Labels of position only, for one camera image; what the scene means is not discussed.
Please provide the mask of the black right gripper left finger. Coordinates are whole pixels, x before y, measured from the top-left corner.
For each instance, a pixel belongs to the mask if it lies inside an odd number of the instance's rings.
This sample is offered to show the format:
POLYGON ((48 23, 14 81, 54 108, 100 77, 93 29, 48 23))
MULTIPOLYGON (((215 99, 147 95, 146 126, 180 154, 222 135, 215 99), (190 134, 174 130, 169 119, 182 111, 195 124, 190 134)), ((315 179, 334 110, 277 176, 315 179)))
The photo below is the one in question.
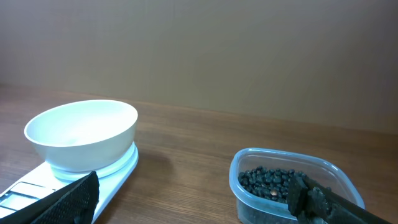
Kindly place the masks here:
POLYGON ((1 224, 91 224, 99 201, 95 171, 1 218, 1 224))

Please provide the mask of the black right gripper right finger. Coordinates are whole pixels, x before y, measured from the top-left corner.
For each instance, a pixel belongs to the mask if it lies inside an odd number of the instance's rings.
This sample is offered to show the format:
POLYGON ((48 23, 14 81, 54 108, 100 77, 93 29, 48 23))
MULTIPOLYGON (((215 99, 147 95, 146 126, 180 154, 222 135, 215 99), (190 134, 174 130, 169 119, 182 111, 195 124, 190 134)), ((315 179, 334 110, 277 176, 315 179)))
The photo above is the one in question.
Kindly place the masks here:
POLYGON ((391 224, 309 177, 291 179, 287 205, 299 223, 391 224))

